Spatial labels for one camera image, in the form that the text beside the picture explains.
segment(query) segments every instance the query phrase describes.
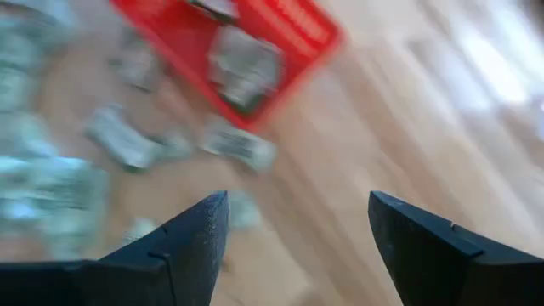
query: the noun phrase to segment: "dollar bill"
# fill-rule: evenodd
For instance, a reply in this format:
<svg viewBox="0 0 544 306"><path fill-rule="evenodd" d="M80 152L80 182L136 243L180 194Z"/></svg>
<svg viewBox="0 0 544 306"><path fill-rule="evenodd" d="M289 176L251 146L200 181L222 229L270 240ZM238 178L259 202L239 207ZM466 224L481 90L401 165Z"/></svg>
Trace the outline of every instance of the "dollar bill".
<svg viewBox="0 0 544 306"><path fill-rule="evenodd" d="M276 146L249 132L231 126L223 118L212 116L202 149L218 156L231 156L255 171L272 166Z"/></svg>
<svg viewBox="0 0 544 306"><path fill-rule="evenodd" d="M109 175L75 158L41 159L33 166L30 198L42 212L43 241L57 260L81 256L104 227Z"/></svg>
<svg viewBox="0 0 544 306"><path fill-rule="evenodd" d="M119 54L110 64L124 82L145 91L154 91L162 75L155 49L131 28L125 29Z"/></svg>
<svg viewBox="0 0 544 306"><path fill-rule="evenodd" d="M210 79L237 110L247 113L273 93L282 78L283 53L274 44L227 25L212 45Z"/></svg>
<svg viewBox="0 0 544 306"><path fill-rule="evenodd" d="M109 176L89 161L0 157L0 235L38 233L55 259L96 241L108 197Z"/></svg>
<svg viewBox="0 0 544 306"><path fill-rule="evenodd" d="M115 105L95 111L87 131L121 164L135 170L151 167L161 154L161 145L129 126Z"/></svg>
<svg viewBox="0 0 544 306"><path fill-rule="evenodd" d="M229 74L242 76L258 52L258 40L242 29L233 25L220 27L208 55L212 80L223 83Z"/></svg>

